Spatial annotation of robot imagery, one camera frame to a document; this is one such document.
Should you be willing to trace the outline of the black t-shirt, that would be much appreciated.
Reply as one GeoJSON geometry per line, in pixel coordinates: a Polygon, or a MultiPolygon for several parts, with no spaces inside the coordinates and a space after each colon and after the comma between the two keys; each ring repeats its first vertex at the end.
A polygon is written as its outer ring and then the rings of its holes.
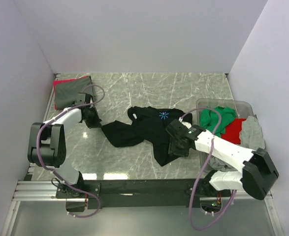
{"type": "Polygon", "coordinates": [[[153,107],[131,107],[127,111],[131,124],[118,120],[102,126],[110,144],[116,148],[135,146],[144,140],[152,143],[154,158],[160,166],[178,159],[169,154],[170,135],[166,127],[185,113],[179,109],[157,109],[153,107]]]}

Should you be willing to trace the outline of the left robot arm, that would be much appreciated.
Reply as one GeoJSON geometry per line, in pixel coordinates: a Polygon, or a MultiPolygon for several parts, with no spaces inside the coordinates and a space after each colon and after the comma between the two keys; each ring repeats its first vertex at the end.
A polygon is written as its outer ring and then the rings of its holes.
{"type": "Polygon", "coordinates": [[[85,193],[85,185],[82,174],[66,160],[65,133],[83,122],[89,129],[100,128],[95,104],[93,95],[81,92],[57,116],[31,125],[28,161],[52,172],[59,181],[57,188],[75,198],[85,193]]]}

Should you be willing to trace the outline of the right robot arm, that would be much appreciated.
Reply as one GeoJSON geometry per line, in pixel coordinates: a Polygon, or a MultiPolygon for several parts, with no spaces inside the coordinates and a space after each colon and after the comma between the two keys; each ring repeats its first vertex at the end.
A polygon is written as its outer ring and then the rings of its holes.
{"type": "Polygon", "coordinates": [[[244,190],[254,199],[263,200],[279,177],[270,155],[264,149],[252,150],[235,145],[198,125],[186,127],[176,119],[166,127],[166,131],[171,136],[171,154],[187,156],[190,149],[194,149],[234,168],[234,171],[213,170],[207,174],[202,183],[203,192],[208,196],[222,190],[244,190]]]}

